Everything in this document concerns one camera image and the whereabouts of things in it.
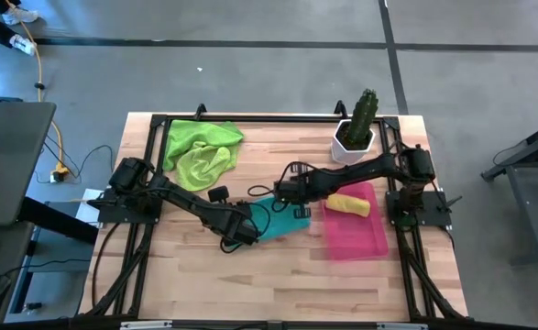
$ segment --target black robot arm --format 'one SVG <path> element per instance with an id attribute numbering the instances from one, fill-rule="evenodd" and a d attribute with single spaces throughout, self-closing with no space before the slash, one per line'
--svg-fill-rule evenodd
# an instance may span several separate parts
<path id="1" fill-rule="evenodd" d="M 152 177 L 145 182 L 144 178 L 149 172 Z M 122 159 L 109 184 L 111 188 L 102 197 L 88 204 L 98 209 L 119 206 L 147 214 L 157 201 L 164 200 L 199 217 L 203 226 L 225 238 L 227 243 L 252 245 L 258 239 L 258 229 L 246 222 L 250 218 L 249 204 L 227 203 L 225 187 L 208 192 L 212 202 L 219 203 L 208 202 L 169 181 L 166 176 L 155 173 L 152 165 L 136 158 Z"/>
<path id="2" fill-rule="evenodd" d="M 375 159 L 337 170 L 307 170 L 307 164 L 300 162 L 293 162 L 288 167 L 298 174 L 287 181 L 275 181 L 273 192 L 281 202 L 301 205 L 301 208 L 309 202 L 327 198 L 341 187 L 377 178 L 392 178 L 403 183 L 400 190 L 401 207 L 418 208 L 422 206 L 423 187 L 435 179 L 430 153 L 419 145 L 397 155 L 383 153 Z M 307 213 L 305 209 L 300 211 L 301 216 Z"/>

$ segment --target cactus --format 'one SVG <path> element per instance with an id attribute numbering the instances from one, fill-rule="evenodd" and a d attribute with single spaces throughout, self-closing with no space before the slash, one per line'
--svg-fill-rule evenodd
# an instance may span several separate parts
<path id="1" fill-rule="evenodd" d="M 352 112 L 350 127 L 346 131 L 344 138 L 347 147 L 353 146 L 356 148 L 368 144 L 370 124 L 375 119 L 377 110 L 379 110 L 379 99 L 376 92 L 369 89 L 365 90 Z"/>

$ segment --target desk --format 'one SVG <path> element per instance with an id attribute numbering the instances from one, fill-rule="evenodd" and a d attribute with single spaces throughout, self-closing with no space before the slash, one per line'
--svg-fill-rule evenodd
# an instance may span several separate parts
<path id="1" fill-rule="evenodd" d="M 123 157 L 143 157 L 151 115 L 128 114 L 117 161 Z M 400 116 L 399 121 L 406 144 L 429 148 L 421 116 Z M 330 154 L 336 124 L 236 124 L 245 135 L 237 166 L 223 174 L 214 186 L 226 185 L 230 200 L 252 200 L 247 196 L 248 187 L 271 186 L 286 164 L 293 160 L 318 167 L 340 166 L 331 161 Z M 158 156 L 161 136 L 159 130 L 153 160 Z M 372 159 L 380 152 L 381 144 L 377 139 L 365 159 Z M 169 173 L 169 176 L 173 178 L 174 174 Z M 371 183 L 384 215 L 387 181 L 378 179 Z M 163 204 L 152 238 L 139 318 L 407 321 L 397 239 L 386 218 L 383 217 L 383 223 L 390 246 L 386 258 L 334 263 L 325 259 L 318 203 L 312 204 L 312 212 L 310 228 L 226 255 L 219 250 L 219 236 L 204 229 L 199 219 L 172 204 Z M 98 235 L 80 313 L 91 309 L 91 270 L 109 227 L 100 230 Z M 97 274 L 98 299 L 120 271 L 128 228 L 129 225 L 118 227 L 104 250 Z M 437 228 L 422 227 L 421 231 L 431 278 L 456 310 L 466 314 L 448 236 Z M 421 286 L 417 280 L 414 286 L 422 310 Z M 125 311 L 132 291 L 129 285 Z"/>
<path id="2" fill-rule="evenodd" d="M 25 196 L 55 109 L 50 103 L 0 103 L 0 274 L 23 265 L 25 255 L 31 252 L 27 248 L 34 225 L 89 244 L 95 241 L 94 227 Z M 27 269 L 8 274 L 13 284 L 3 301 L 0 322 L 8 304 L 11 303 L 11 313 L 21 310 L 18 299 L 26 297 L 22 288 L 27 285 L 22 284 L 25 276 L 19 273 L 28 274 Z"/>

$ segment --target extension cord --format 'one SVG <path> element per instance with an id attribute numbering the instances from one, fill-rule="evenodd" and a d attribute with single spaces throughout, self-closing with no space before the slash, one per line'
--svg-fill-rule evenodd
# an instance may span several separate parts
<path id="1" fill-rule="evenodd" d="M 8 4 L 10 8 L 12 9 L 16 8 L 16 6 L 12 4 L 11 2 L 9 2 L 8 0 L 5 0 L 5 2 Z M 20 21 L 20 25 L 26 31 L 28 35 L 28 39 L 36 45 L 37 43 L 34 41 L 34 38 L 32 38 L 32 35 L 30 34 L 30 31 L 28 30 L 28 27 L 26 26 L 26 24 L 24 24 L 24 22 L 22 21 L 20 17 L 18 18 L 18 21 Z M 37 57 L 37 63 L 38 63 L 38 82 L 34 84 L 34 87 L 37 89 L 37 92 L 38 92 L 37 94 L 38 101 L 42 102 L 41 91 L 44 91 L 45 85 L 42 83 L 42 63 L 40 61 L 40 52 L 38 51 L 38 48 L 36 48 L 35 50 L 35 55 Z M 50 182 L 63 182 L 65 181 L 67 174 L 69 174 L 69 169 L 67 169 L 67 167 L 65 167 L 65 165 L 63 164 L 62 137 L 60 135 L 59 127 L 57 126 L 54 120 L 50 121 L 50 125 L 55 129 L 55 132 L 57 133 L 57 142 L 58 142 L 57 144 L 59 146 L 59 160 L 57 161 L 57 166 L 55 167 L 55 170 L 53 170 L 50 173 Z"/>

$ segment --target white paper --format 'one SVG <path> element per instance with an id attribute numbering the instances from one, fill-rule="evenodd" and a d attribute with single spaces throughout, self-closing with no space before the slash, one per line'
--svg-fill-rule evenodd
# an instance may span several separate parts
<path id="1" fill-rule="evenodd" d="M 103 192 L 104 191 L 100 191 L 96 189 L 85 189 L 85 192 L 83 193 L 83 199 L 84 201 L 96 199 Z M 97 222 L 97 217 L 99 215 L 100 215 L 100 211 L 98 209 L 88 205 L 86 202 L 82 202 L 79 205 L 79 209 L 77 210 L 77 215 L 75 217 L 83 221 L 84 223 L 101 228 L 103 224 L 100 222 Z"/>

